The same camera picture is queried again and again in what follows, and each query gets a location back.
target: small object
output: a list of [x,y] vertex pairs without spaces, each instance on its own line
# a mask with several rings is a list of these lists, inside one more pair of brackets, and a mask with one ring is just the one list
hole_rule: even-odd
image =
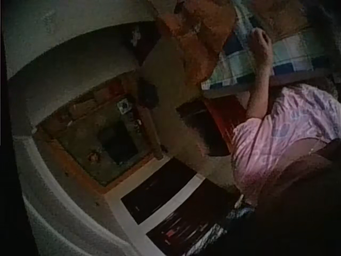
[[117,103],[118,110],[122,115],[129,112],[132,109],[132,105],[129,103],[128,99],[122,99]]
[[132,39],[130,40],[130,42],[134,47],[137,47],[137,44],[140,39],[141,39],[140,29],[138,26],[136,26],[135,29],[132,31]]
[[99,163],[101,161],[101,154],[93,150],[90,154],[88,154],[87,159],[89,160],[90,163]]
[[148,109],[153,109],[159,104],[159,97],[156,86],[140,78],[137,87],[139,104]]
[[238,209],[241,206],[241,203],[243,202],[243,199],[244,199],[244,195],[240,195],[239,199],[234,204],[234,208],[235,209]]

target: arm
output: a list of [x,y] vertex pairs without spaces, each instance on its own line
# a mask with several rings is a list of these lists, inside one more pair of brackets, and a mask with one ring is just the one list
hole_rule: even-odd
[[269,78],[272,68],[272,44],[265,32],[255,29],[250,36],[250,48],[254,54],[257,71],[255,84],[250,92],[246,118],[264,118],[269,99]]

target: pink shirt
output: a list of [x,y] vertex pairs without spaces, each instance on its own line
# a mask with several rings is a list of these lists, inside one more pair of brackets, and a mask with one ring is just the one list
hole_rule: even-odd
[[341,138],[341,104],[310,85],[285,87],[269,115],[263,120],[248,119],[233,133],[234,179],[249,203],[256,206],[268,179],[279,177],[296,160],[288,149],[300,145],[299,151],[308,154],[311,145],[317,150]]

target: hand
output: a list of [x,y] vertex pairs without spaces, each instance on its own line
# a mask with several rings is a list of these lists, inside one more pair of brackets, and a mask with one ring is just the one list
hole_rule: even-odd
[[249,46],[254,55],[257,69],[270,69],[273,61],[272,43],[265,31],[255,28],[250,34]]

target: blue checkered blanket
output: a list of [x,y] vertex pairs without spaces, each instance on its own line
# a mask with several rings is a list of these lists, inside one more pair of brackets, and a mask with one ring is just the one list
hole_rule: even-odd
[[[247,38],[253,28],[261,26],[247,7],[247,1],[233,0],[237,12],[236,25],[219,55],[219,61],[211,77],[201,84],[203,90],[254,81],[255,63]],[[326,51],[312,28],[274,43],[273,54],[274,76],[330,68]]]

